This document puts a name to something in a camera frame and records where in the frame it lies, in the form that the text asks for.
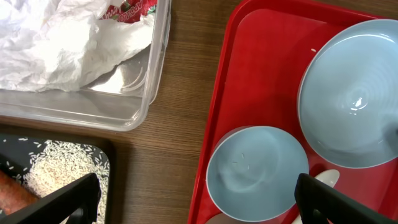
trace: sausage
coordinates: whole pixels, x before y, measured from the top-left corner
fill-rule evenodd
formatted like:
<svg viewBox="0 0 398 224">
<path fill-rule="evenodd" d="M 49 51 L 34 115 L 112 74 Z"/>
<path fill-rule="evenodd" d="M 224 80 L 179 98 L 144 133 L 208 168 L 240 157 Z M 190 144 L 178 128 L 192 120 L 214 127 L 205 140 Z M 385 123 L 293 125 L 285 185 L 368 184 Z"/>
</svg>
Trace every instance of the sausage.
<svg viewBox="0 0 398 224">
<path fill-rule="evenodd" d="M 0 171 L 0 208 L 6 215 L 33 204 L 37 200 L 38 198 L 35 195 Z"/>
</svg>

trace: light blue cup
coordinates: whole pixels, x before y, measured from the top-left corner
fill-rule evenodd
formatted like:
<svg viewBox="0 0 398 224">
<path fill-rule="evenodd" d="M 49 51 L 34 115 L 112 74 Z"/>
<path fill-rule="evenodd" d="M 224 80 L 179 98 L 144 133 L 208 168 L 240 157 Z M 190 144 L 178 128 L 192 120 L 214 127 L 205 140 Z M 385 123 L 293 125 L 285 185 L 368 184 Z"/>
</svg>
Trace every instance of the light blue cup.
<svg viewBox="0 0 398 224">
<path fill-rule="evenodd" d="M 317 53 L 298 101 L 302 131 L 324 159 L 372 167 L 398 155 L 398 21 L 352 26 Z"/>
<path fill-rule="evenodd" d="M 295 204 L 300 173 L 308 173 L 308 159 L 293 136 L 268 126 L 243 127 L 220 140 L 208 164 L 206 183 L 223 213 L 244 222 L 261 222 Z"/>
</svg>

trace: red wrapper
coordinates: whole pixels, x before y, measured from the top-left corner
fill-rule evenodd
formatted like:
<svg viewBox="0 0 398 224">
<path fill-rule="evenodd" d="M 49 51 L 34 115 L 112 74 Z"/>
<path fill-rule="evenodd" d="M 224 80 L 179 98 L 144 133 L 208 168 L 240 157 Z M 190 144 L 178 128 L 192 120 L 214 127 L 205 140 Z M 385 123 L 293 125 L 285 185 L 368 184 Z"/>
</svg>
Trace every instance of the red wrapper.
<svg viewBox="0 0 398 224">
<path fill-rule="evenodd" d="M 127 0 L 120 7 L 110 6 L 102 19 L 137 22 L 141 15 L 146 16 L 155 11 L 156 2 L 157 0 Z"/>
</svg>

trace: pile of rice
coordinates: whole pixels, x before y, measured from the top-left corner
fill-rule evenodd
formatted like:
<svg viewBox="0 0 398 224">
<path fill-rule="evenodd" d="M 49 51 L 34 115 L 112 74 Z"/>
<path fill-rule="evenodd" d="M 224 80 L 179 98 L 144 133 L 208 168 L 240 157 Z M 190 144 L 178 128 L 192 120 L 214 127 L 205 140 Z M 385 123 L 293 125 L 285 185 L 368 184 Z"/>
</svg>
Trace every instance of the pile of rice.
<svg viewBox="0 0 398 224">
<path fill-rule="evenodd" d="M 96 223 L 104 224 L 109 161 L 103 161 L 102 151 L 93 159 L 96 149 L 91 146 L 51 140 L 45 144 L 40 154 L 30 153 L 32 168 L 22 176 L 23 186 L 38 197 L 44 197 L 86 174 L 95 173 L 101 187 Z"/>
</svg>

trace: brown wood surface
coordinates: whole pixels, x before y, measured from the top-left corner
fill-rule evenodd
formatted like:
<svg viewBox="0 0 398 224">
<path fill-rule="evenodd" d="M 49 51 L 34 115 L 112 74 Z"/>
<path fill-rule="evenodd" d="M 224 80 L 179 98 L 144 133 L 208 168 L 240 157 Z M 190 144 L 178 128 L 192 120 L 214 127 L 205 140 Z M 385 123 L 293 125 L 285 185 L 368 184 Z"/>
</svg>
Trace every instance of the brown wood surface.
<svg viewBox="0 0 398 224">
<path fill-rule="evenodd" d="M 397 0 L 322 1 L 398 19 Z M 116 148 L 111 223 L 186 223 L 224 29 L 239 2 L 173 0 L 159 92 L 137 129 L 116 133 L 7 117 L 0 123 L 110 139 Z"/>
</svg>

